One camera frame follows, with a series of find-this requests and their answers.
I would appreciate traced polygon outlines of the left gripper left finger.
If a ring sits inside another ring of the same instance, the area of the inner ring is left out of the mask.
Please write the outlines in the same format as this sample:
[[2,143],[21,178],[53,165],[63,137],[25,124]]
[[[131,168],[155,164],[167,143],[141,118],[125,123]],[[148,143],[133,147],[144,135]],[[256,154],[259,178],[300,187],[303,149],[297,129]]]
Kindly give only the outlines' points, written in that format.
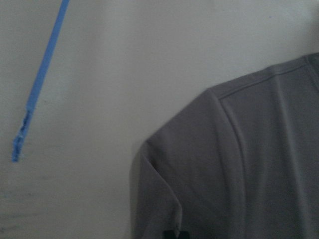
[[175,231],[173,230],[163,231],[162,239],[177,239]]

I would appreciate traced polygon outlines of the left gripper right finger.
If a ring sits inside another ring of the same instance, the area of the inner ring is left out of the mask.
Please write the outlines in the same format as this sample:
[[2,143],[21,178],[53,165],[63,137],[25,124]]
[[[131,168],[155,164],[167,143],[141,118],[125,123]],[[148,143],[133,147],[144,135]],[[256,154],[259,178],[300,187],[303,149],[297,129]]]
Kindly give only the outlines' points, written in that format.
[[190,239],[190,234],[187,231],[180,231],[178,239]]

